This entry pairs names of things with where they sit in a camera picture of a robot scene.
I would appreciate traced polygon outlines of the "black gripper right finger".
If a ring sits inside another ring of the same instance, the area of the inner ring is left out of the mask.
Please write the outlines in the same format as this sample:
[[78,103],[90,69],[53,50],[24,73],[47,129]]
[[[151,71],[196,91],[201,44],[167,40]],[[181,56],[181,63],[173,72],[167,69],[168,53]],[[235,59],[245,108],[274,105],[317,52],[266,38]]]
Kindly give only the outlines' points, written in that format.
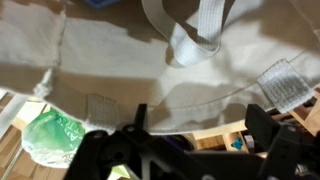
[[264,150],[269,149],[280,129],[280,124],[257,104],[247,106],[245,126]]

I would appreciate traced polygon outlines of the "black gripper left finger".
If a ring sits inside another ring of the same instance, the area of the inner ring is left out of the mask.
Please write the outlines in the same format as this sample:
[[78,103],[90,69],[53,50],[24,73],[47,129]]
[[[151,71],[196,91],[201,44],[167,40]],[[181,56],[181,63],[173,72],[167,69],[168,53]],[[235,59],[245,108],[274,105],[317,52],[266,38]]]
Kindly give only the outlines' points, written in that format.
[[136,127],[146,130],[147,121],[148,121],[148,105],[139,104],[135,114],[134,124]]

